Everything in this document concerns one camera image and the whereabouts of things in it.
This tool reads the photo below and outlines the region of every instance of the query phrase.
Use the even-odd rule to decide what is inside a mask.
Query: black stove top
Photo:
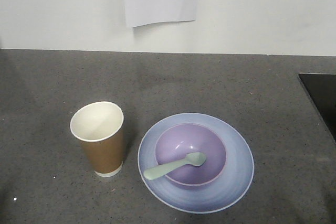
[[[300,73],[299,77],[336,141],[336,74]]]

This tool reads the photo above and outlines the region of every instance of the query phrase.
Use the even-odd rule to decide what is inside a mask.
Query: spoon bowl
[[[185,159],[189,161],[190,165],[201,166],[204,164],[206,160],[206,156],[202,152],[192,152],[192,153],[188,153],[185,156]]]

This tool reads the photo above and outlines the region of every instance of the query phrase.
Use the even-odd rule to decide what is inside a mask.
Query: purple bowl
[[[215,180],[223,171],[226,152],[221,139],[210,129],[198,124],[179,124],[159,137],[155,147],[157,164],[179,160],[191,152],[203,152],[202,166],[184,165],[166,175],[183,186],[201,186]]]

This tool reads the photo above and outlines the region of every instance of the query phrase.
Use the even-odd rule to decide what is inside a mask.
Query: white cup rim
[[[89,139],[85,139],[85,138],[83,138],[83,137],[78,136],[78,135],[73,131],[73,129],[72,129],[72,125],[73,125],[73,122],[74,122],[76,116],[78,115],[78,113],[79,113],[80,111],[86,109],[86,108],[89,107],[89,106],[96,105],[96,104],[98,104],[98,103],[108,103],[108,104],[111,104],[111,105],[115,106],[115,107],[121,112],[121,123],[120,123],[119,127],[118,127],[115,131],[113,131],[111,134],[109,134],[108,136],[105,136],[105,137],[102,137],[102,138],[99,138],[99,139],[89,140]],[[70,121],[70,130],[71,130],[71,133],[72,133],[76,138],[78,138],[79,140],[82,140],[82,141],[85,141],[85,142],[100,142],[100,141],[103,141],[103,140],[108,139],[108,138],[110,138],[111,136],[115,135],[115,134],[121,129],[121,126],[123,125],[123,122],[124,122],[124,114],[123,114],[123,112],[122,112],[122,109],[121,109],[118,105],[116,105],[116,104],[113,103],[113,102],[100,101],[100,102],[90,103],[90,104],[85,105],[84,107],[80,108],[80,109],[79,109],[79,110],[72,116],[72,118],[71,118],[71,121]]]

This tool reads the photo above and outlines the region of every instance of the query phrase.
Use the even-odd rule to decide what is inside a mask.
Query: mint green spoon
[[[205,160],[206,156],[202,152],[188,153],[183,159],[146,169],[143,172],[143,176],[146,179],[153,180],[156,178],[160,178],[163,175],[170,173],[171,171],[187,164],[194,166],[201,166],[203,165]]]

